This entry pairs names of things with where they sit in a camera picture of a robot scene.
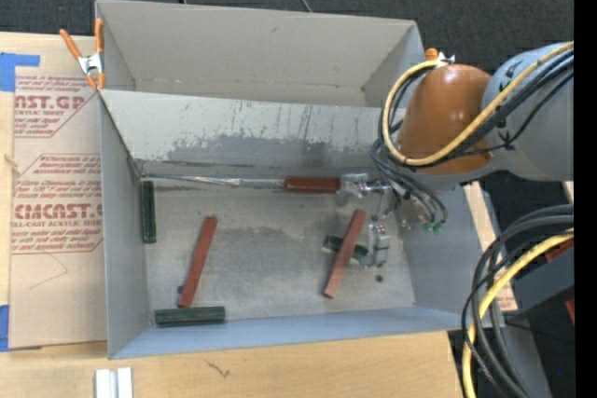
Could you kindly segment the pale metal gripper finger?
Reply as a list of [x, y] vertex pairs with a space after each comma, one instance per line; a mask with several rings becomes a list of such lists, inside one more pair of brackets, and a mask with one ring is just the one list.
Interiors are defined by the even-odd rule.
[[368, 225], [367, 239], [363, 244], [365, 252], [361, 253], [358, 262], [365, 268], [382, 267], [388, 259], [390, 248], [390, 235], [382, 223]]
[[348, 204], [350, 198], [361, 199], [368, 194], [368, 175], [366, 173], [347, 173], [340, 176], [340, 187], [336, 192], [339, 206]]

